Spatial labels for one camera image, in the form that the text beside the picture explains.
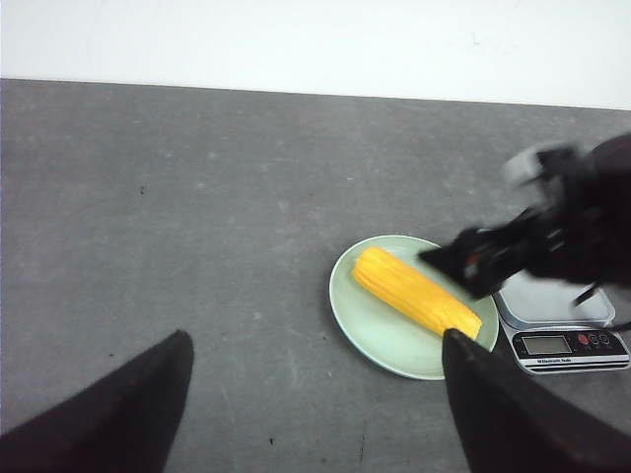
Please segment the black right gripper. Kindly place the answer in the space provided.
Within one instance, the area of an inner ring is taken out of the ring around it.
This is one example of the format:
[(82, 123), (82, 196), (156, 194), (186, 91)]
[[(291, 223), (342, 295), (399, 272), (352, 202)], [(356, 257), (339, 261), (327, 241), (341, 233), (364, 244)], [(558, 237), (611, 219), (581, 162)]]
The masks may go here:
[(519, 271), (573, 284), (630, 285), (630, 148), (526, 149), (506, 164), (516, 185), (538, 185), (542, 201), (489, 231), (462, 231), (418, 258), (475, 299)]

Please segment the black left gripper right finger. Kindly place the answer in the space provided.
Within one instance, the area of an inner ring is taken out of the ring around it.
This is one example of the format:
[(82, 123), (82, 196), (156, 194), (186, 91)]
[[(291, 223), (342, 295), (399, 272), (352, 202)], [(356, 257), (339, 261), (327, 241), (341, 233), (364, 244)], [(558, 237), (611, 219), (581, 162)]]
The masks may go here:
[(473, 472), (627, 472), (630, 437), (456, 329), (443, 337), (456, 430)]

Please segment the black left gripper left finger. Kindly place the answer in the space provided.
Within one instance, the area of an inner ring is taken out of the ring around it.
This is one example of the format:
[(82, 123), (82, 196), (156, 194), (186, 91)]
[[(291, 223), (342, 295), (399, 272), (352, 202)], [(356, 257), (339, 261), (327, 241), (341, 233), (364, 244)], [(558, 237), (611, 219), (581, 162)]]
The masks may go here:
[(161, 472), (193, 366), (178, 330), (1, 437), (4, 472)]

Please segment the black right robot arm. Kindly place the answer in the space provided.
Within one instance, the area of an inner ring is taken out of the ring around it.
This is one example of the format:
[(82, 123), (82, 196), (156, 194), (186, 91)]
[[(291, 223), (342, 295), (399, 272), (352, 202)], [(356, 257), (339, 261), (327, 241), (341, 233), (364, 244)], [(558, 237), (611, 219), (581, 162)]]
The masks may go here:
[(570, 144), (526, 149), (506, 162), (505, 176), (515, 186), (536, 185), (541, 201), (498, 227), (465, 229), (420, 260), (476, 298), (520, 271), (591, 287), (629, 286), (629, 135), (586, 153)]

